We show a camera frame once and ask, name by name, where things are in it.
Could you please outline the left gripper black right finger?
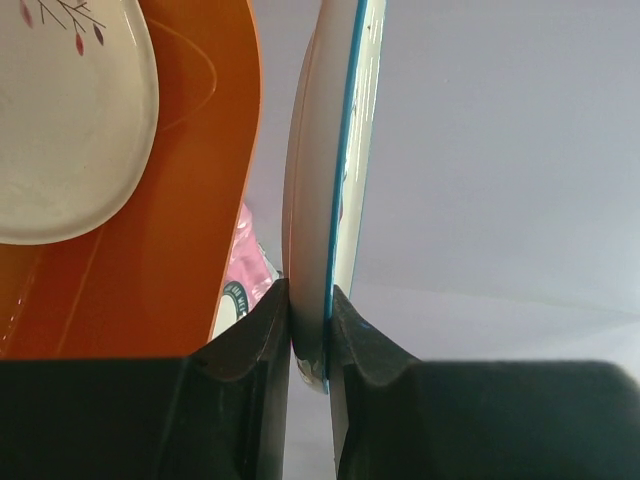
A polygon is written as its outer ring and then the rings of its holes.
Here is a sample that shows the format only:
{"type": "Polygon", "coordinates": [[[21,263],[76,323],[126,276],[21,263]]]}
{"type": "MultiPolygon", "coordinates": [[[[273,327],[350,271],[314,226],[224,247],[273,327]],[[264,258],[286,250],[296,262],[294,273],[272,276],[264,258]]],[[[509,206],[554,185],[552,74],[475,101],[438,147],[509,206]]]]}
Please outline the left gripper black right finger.
{"type": "Polygon", "coordinates": [[[340,479],[635,479],[639,386],[601,361],[423,361],[333,294],[340,479]]]}

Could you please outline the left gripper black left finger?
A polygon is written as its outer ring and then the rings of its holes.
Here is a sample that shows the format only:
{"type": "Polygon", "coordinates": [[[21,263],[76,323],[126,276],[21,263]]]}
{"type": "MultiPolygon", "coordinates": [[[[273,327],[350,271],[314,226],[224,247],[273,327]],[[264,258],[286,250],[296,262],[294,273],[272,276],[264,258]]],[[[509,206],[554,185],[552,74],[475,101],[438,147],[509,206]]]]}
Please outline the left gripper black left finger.
{"type": "Polygon", "coordinates": [[[5,361],[5,479],[278,479],[289,286],[191,355],[5,361]]]}

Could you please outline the watermelon plate blue rim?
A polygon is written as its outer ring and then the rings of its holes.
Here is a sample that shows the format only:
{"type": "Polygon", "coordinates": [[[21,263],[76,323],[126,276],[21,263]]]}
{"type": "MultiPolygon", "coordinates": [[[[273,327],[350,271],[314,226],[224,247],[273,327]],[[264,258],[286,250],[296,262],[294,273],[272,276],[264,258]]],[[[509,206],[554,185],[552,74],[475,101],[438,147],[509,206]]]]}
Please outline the watermelon plate blue rim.
{"type": "Polygon", "coordinates": [[[328,390],[333,293],[350,293],[357,259],[386,6],[321,3],[291,117],[282,263],[297,365],[319,392],[328,390]]]}

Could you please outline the pink cream round plate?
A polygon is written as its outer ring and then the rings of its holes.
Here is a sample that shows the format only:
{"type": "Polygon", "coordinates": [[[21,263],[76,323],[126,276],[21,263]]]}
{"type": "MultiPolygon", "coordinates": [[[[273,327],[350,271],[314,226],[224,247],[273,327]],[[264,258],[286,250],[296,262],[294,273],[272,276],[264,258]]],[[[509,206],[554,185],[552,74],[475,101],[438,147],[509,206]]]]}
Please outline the pink cream round plate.
{"type": "Polygon", "coordinates": [[[3,2],[2,242],[55,243],[113,217],[144,173],[158,116],[138,2],[3,2]]]}

